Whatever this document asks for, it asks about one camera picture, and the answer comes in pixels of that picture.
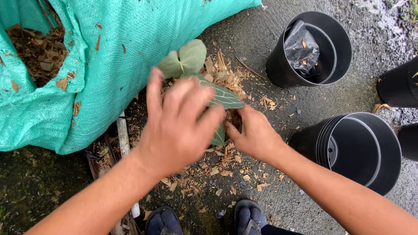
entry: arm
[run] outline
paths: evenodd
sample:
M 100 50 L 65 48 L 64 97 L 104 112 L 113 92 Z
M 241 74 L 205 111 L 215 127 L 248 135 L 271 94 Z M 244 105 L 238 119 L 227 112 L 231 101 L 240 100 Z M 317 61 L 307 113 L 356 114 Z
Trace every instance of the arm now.
M 283 171 L 350 234 L 417 233 L 418 219 L 378 193 L 298 154 L 262 113 L 250 106 L 239 113 L 242 133 L 227 124 L 235 146 Z
M 160 179 L 203 156 L 224 118 L 223 107 L 209 108 L 196 121 L 214 90 L 200 87 L 195 80 L 176 82 L 163 106 L 162 78 L 160 70 L 152 70 L 147 86 L 148 123 L 139 146 L 26 234 L 106 235 Z

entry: foot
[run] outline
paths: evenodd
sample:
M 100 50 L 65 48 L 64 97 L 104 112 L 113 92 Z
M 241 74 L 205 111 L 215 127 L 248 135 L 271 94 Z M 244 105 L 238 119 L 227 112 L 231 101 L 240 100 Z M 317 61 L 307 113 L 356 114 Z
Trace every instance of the foot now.
M 183 235 L 180 223 L 176 215 L 169 209 L 165 209 L 161 214 L 154 215 L 148 225 L 147 235 L 160 235 L 164 227 L 179 235 Z
M 239 218 L 238 235 L 243 235 L 245 229 L 248 226 L 248 223 L 250 222 L 250 219 L 254 220 L 260 229 L 267 225 L 264 213 L 255 207 L 251 209 L 247 207 L 242 208 L 240 210 Z M 251 228 L 249 235 L 258 235 L 258 233 L 254 228 Z

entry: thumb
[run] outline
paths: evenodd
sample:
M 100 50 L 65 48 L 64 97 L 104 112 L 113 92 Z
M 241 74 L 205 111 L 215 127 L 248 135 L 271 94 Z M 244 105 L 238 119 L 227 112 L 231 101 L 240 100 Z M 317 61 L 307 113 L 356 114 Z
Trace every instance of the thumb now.
M 225 122 L 225 127 L 227 129 L 226 131 L 228 133 L 228 136 L 235 143 L 241 137 L 241 133 L 230 122 Z

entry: flip-flop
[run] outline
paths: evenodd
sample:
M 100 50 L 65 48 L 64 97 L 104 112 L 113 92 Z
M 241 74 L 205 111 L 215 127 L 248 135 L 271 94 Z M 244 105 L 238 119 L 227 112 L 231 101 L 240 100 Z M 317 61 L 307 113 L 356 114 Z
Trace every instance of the flip-flop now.
M 235 205 L 235 210 L 234 210 L 234 225 L 235 225 L 235 234 L 238 234 L 238 222 L 240 220 L 240 211 L 242 208 L 248 208 L 251 211 L 251 208 L 255 207 L 257 209 L 259 209 L 261 212 L 263 211 L 261 209 L 261 207 L 248 199 L 242 199 L 240 200 L 236 205 Z M 248 235 L 250 233 L 250 229 L 254 228 L 254 230 L 257 232 L 258 235 L 261 235 L 261 229 L 258 226 L 258 224 L 250 218 L 250 222 L 248 223 L 247 227 L 245 228 L 245 231 L 242 235 Z
M 161 214 L 164 210 L 170 210 L 174 216 L 176 217 L 176 221 L 178 222 L 178 224 L 180 224 L 180 219 L 178 218 L 178 215 L 176 214 L 176 212 L 170 207 L 170 206 L 161 206 L 159 208 L 157 208 L 155 211 L 153 211 L 150 216 L 148 217 L 147 223 L 145 224 L 145 231 L 148 231 L 148 226 L 150 224 L 151 219 L 156 215 L 156 214 Z M 169 228 L 167 228 L 166 226 L 164 226 L 163 230 L 161 231 L 160 235 L 179 235 L 171 230 L 169 230 Z

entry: teal sack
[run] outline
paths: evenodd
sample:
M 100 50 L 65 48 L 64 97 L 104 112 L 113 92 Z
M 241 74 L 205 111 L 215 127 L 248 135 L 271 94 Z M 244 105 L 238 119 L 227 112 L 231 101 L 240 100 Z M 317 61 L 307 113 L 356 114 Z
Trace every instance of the teal sack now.
M 81 150 L 104 133 L 145 87 L 150 68 L 169 51 L 211 24 L 261 4 L 260 0 L 49 0 L 65 28 L 69 53 L 56 78 L 36 88 L 5 29 L 20 23 L 46 34 L 57 22 L 43 0 L 1 2 L 0 151 L 34 145 L 58 154 Z M 65 91 L 56 86 L 75 71 Z M 20 86 L 17 92 L 12 80 Z

